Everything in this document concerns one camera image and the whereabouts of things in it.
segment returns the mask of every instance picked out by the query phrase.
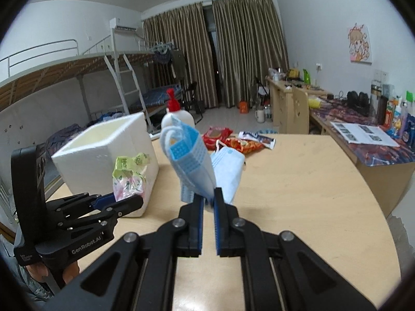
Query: wooden bed slats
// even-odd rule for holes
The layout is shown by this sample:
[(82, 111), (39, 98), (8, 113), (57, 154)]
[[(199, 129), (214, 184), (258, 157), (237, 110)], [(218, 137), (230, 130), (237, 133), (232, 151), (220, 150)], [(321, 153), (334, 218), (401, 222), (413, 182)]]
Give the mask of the wooden bed slats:
[[(154, 54), (149, 52), (128, 53), (126, 55), (132, 64), (144, 64), (154, 59)], [(113, 57), (111, 55), (107, 55), (107, 57), (113, 65)], [(127, 67), (122, 54), (120, 54), (118, 62), (120, 67)], [(50, 62), (50, 64), (50, 66), (32, 71), (2, 86), (0, 88), (0, 111), (32, 93), (56, 83), (69, 80), (82, 74), (107, 70), (104, 55), (86, 58), (75, 56), (72, 61), (55, 65), (53, 65), (53, 62)]]

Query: person's hand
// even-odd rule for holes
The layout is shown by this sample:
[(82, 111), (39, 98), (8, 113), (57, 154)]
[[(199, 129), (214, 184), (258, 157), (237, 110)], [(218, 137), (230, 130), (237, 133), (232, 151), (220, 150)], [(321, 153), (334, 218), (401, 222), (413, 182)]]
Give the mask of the person's hand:
[[(49, 275), (48, 268), (43, 263), (35, 263), (26, 266), (26, 269), (32, 276), (32, 278), (38, 282), (44, 282), (43, 277), (47, 277)], [(62, 274), (62, 278), (64, 279), (65, 283), (68, 284), (72, 279), (79, 275), (79, 266), (78, 262), (74, 262), (70, 264)]]

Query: box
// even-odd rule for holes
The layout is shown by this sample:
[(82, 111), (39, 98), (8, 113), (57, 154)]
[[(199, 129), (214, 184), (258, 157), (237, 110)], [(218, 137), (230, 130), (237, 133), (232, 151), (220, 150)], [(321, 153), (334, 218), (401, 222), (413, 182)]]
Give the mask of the box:
[(144, 114), (132, 114), (93, 125), (57, 151), (52, 160), (73, 194), (108, 194), (113, 191), (113, 170), (119, 156), (150, 156), (146, 169), (143, 206), (127, 215), (141, 216), (147, 208), (158, 174), (158, 162), (147, 133)]

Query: green plastic bag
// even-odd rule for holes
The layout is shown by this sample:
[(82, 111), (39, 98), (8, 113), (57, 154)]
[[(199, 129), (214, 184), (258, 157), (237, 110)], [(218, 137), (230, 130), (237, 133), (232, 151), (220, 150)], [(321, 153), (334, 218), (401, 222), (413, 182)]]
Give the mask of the green plastic bag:
[(145, 171), (150, 163), (148, 154), (139, 153), (135, 158), (117, 157), (113, 171), (113, 191), (116, 201), (132, 195), (144, 196)]

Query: mask ear loop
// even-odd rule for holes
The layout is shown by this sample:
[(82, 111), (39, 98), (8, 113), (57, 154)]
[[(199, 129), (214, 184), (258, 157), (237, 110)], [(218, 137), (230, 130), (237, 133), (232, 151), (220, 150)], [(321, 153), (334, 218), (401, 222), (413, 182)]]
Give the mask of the mask ear loop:
[(215, 152), (215, 153), (217, 153), (217, 152), (220, 150), (219, 145), (222, 145), (223, 147), (227, 147), (227, 145), (226, 145), (226, 144), (224, 144), (223, 142), (221, 142), (221, 141), (218, 139), (218, 140), (216, 140), (216, 152)]

